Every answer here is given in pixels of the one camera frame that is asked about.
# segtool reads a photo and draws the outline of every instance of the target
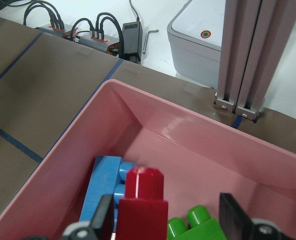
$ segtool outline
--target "blue tape line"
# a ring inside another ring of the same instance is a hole
[[[81,109],[78,111],[78,113],[73,117],[73,119],[71,120],[71,122],[68,124],[68,126],[64,129],[64,131],[60,134],[60,136],[58,137],[58,139],[54,142],[54,144],[52,145],[52,147],[49,149],[49,151],[47,152],[47,154],[50,152],[50,150],[53,148],[53,146],[55,146],[55,144],[59,141],[59,139],[62,137],[62,135],[64,134],[64,132],[68,129],[68,127],[72,124],[72,122],[76,119],[76,117],[79,115],[79,113],[82,111],[82,109],[84,108],[84,106],[87,105],[87,103],[90,101],[90,99],[93,97],[93,95],[98,91],[98,89],[100,88],[100,86],[107,80],[109,80],[112,75],[117,71],[117,69],[120,67],[120,65],[123,63],[123,59],[119,59],[118,62],[113,66],[113,68],[110,70],[110,72],[108,72],[108,74],[104,77],[104,79],[102,80],[102,82],[99,84],[99,86],[95,89],[95,91],[91,94],[91,96],[87,99],[87,101],[84,103],[84,105],[81,107]]]
[[[16,62],[32,47],[32,45],[41,37],[43,32],[40,32],[29,45],[10,63],[10,65],[0,74],[0,79],[16,64]]]
[[[4,132],[3,130],[0,129],[0,136],[4,138],[6,141],[8,141],[10,144],[14,145],[17,149],[22,151],[24,154],[28,155],[31,157],[33,160],[35,160],[37,163],[41,163],[43,158],[27,148],[25,145],[14,139],[12,136]]]
[[[233,127],[234,129],[238,129],[242,123],[242,119],[243,118],[241,116],[237,116],[231,127]]]

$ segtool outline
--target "red toy brick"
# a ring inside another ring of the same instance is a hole
[[[127,174],[120,199],[116,240],[166,240],[168,202],[163,175],[155,168],[134,167]]]

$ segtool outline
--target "green block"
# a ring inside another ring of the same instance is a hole
[[[190,209],[187,219],[191,229],[179,217],[168,221],[168,240],[227,240],[216,218],[211,218],[204,206]]]

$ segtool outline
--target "orange circular sticker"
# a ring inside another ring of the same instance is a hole
[[[211,32],[209,30],[204,30],[202,33],[201,33],[201,37],[203,39],[207,39],[209,36],[211,36]]]

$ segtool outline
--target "blue block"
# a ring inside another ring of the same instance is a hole
[[[79,221],[92,219],[102,195],[114,194],[117,206],[119,199],[124,197],[126,174],[134,166],[135,163],[123,161],[119,156],[97,156]]]

